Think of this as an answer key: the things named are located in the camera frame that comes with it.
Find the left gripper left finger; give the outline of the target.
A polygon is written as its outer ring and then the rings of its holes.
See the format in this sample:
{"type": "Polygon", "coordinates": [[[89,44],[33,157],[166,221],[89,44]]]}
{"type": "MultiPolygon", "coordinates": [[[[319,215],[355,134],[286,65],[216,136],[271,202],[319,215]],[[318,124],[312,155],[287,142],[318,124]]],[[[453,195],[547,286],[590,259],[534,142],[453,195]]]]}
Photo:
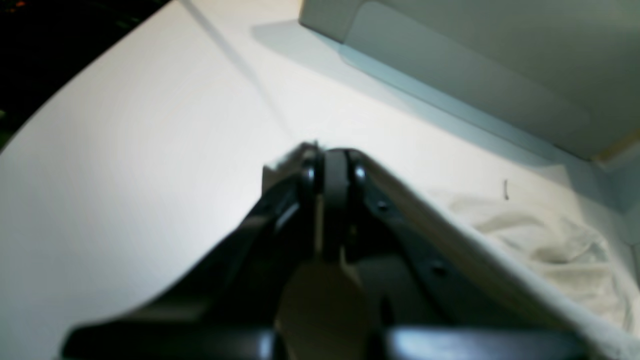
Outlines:
{"type": "Polygon", "coordinates": [[[285,287],[315,253],[322,155],[268,189],[240,225],[160,296],[78,326],[64,360],[288,360],[275,325],[285,287]]]}

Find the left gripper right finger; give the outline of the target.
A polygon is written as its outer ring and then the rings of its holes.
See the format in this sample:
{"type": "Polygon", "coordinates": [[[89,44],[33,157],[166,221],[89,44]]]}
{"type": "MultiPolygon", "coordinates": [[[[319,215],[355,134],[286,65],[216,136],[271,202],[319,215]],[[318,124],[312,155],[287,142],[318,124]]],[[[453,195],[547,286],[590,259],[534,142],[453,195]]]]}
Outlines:
{"type": "Polygon", "coordinates": [[[535,325],[475,285],[369,178],[362,154],[325,153],[325,258],[363,272],[368,360],[585,360],[574,333],[535,325]]]}

